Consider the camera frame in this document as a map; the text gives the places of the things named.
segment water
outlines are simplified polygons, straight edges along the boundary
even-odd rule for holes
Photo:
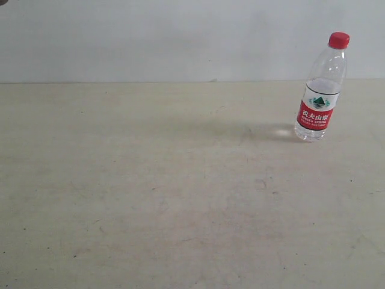
[[[295,134],[300,139],[317,141],[325,136],[340,89],[340,84],[325,78],[311,79],[306,83],[303,103],[294,125]]]

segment red label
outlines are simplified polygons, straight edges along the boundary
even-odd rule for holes
[[[297,122],[312,131],[322,131],[327,128],[332,113],[333,109],[327,111],[313,110],[302,101]]]

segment clear plastic bottle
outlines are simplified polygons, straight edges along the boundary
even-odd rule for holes
[[[345,49],[349,40],[346,33],[333,33],[313,65],[294,126],[302,140],[317,141],[325,135],[347,73]]]

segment table surface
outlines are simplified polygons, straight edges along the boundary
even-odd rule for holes
[[[0,288],[383,288],[385,80],[0,85]]]

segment plastic bottle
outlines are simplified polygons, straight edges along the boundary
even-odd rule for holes
[[[346,33],[333,33],[313,65],[294,126],[302,140],[317,141],[325,135],[347,72],[345,49],[349,40]]]

